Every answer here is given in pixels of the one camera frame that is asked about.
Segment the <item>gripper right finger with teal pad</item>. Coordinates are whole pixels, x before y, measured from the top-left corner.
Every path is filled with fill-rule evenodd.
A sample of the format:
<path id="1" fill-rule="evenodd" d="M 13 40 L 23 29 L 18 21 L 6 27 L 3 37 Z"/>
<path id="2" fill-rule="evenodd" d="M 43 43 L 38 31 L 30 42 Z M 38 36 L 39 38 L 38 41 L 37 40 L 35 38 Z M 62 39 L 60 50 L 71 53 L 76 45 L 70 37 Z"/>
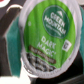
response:
<path id="1" fill-rule="evenodd" d="M 84 72 L 84 34 L 77 35 L 77 66 Z"/>

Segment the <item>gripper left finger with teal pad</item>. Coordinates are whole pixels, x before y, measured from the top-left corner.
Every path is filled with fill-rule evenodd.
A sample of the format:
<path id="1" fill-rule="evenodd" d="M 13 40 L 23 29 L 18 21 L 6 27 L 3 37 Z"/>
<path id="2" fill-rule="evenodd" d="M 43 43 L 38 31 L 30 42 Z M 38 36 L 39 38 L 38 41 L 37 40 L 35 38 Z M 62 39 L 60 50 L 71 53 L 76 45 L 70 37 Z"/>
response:
<path id="1" fill-rule="evenodd" d="M 0 20 L 0 67 L 21 66 L 21 35 L 19 16 L 4 16 Z"/>

